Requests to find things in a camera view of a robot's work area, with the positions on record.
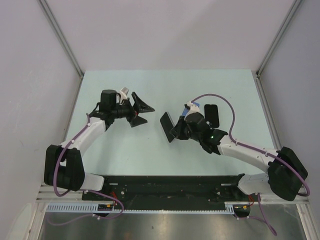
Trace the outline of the black phone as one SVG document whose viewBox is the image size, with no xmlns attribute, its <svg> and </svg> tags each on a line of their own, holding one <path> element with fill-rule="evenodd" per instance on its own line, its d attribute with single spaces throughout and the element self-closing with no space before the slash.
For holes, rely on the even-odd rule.
<svg viewBox="0 0 320 240">
<path fill-rule="evenodd" d="M 169 143 L 171 143 L 175 137 L 170 133 L 170 131 L 174 128 L 173 121 L 168 112 L 165 112 L 160 118 L 160 124 L 165 133 L 165 136 Z"/>
</svg>

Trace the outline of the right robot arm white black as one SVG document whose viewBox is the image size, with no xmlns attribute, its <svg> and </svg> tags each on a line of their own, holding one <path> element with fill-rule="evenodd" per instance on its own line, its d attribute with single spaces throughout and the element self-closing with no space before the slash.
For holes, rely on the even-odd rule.
<svg viewBox="0 0 320 240">
<path fill-rule="evenodd" d="M 293 201 L 296 196 L 303 195 L 300 189 L 308 171 L 291 148 L 259 149 L 241 143 L 226 131 L 211 127 L 199 112 L 180 116 L 169 133 L 178 140 L 191 139 L 198 142 L 209 154 L 232 157 L 263 171 L 263 174 L 242 175 L 239 182 L 230 188 L 231 196 L 237 201 L 242 201 L 249 194 L 258 193 L 259 187 L 263 185 L 267 185 L 267 192 L 273 192 L 286 201 Z"/>
</svg>

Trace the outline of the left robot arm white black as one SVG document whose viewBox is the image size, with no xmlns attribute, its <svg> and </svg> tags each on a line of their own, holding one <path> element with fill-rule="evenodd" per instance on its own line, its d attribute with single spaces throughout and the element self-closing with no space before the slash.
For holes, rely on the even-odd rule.
<svg viewBox="0 0 320 240">
<path fill-rule="evenodd" d="M 148 121 L 139 115 L 152 113 L 154 108 L 141 100 L 133 92 L 130 102 L 129 90 L 105 89 L 100 94 L 100 101 L 86 116 L 84 127 L 70 140 L 58 145 L 51 144 L 45 153 L 44 183 L 52 186 L 58 197 L 70 191 L 93 190 L 100 200 L 110 196 L 111 188 L 104 184 L 101 175 L 86 173 L 83 156 L 94 141 L 106 132 L 116 119 L 126 119 L 132 128 L 146 124 Z"/>
</svg>

